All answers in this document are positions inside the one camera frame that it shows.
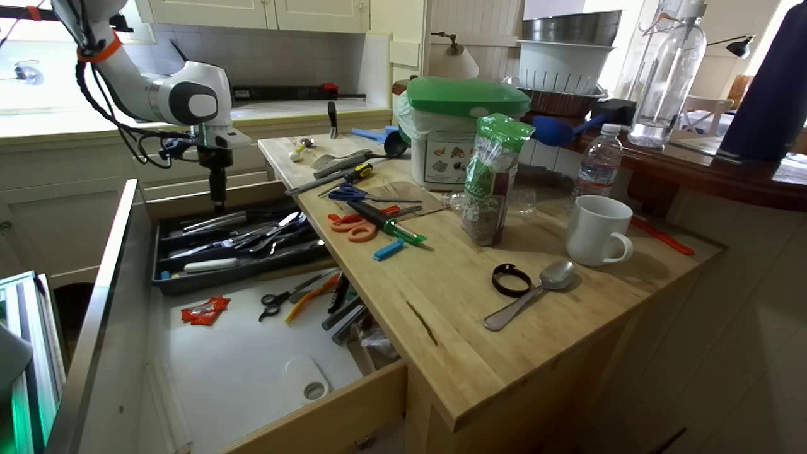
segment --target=blue scissors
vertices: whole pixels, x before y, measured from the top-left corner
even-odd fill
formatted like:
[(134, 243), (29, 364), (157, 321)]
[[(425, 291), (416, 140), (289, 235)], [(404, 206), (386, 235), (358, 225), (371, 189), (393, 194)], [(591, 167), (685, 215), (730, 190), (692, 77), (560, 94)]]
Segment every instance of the blue scissors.
[(331, 200), (373, 200), (375, 202), (399, 202), (402, 204), (420, 204), (423, 202), (423, 200), (414, 199), (382, 199), (369, 195), (367, 191), (362, 191), (350, 183), (340, 184), (337, 189), (328, 193), (328, 198)]

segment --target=open drawer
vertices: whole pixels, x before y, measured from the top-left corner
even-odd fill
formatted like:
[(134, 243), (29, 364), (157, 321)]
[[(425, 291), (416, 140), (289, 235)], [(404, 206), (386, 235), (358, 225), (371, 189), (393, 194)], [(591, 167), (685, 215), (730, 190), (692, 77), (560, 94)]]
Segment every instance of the open drawer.
[[(228, 205), (283, 191), (280, 182), (233, 188)], [(46, 452), (345, 452), (404, 412), (403, 362), (362, 376), (351, 351), (319, 327), (323, 305), (313, 301), (290, 325), (258, 323), (259, 294), (299, 284), (293, 270), (176, 297), (151, 286), (155, 223), (210, 210), (207, 194), (145, 203), (137, 181), (126, 183)], [(220, 293), (233, 300), (215, 325), (178, 323), (181, 307)], [(316, 315), (318, 331), (306, 331), (305, 315)], [(330, 393), (294, 410), (277, 369), (300, 355), (314, 359)]]

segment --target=green lid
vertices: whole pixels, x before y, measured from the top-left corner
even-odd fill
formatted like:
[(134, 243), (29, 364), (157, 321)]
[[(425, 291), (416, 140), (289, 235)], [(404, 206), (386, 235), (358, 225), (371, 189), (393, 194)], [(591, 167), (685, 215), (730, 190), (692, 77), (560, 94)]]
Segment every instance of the green lid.
[(451, 116), (477, 118), (495, 112), (520, 116), (529, 110), (529, 96), (516, 87), (479, 79), (415, 78), (407, 96), (418, 111)]

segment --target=white mug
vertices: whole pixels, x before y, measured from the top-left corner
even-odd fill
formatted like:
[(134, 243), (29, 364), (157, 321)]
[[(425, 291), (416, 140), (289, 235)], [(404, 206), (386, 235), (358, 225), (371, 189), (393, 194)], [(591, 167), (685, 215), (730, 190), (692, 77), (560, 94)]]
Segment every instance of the white mug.
[(633, 255), (625, 233), (633, 210), (602, 195), (581, 195), (575, 200), (566, 231), (566, 252), (587, 267), (624, 262)]

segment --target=mug handle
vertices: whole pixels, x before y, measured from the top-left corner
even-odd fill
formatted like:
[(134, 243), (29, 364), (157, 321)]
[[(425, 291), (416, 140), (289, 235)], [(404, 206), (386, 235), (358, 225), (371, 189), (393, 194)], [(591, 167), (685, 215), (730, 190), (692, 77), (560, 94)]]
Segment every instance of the mug handle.
[(625, 260), (630, 259), (633, 256), (633, 242), (630, 241), (630, 238), (618, 232), (611, 233), (611, 238), (616, 238), (617, 240), (622, 242), (622, 245), (625, 247), (625, 253), (618, 259), (603, 259), (603, 263), (624, 262)]

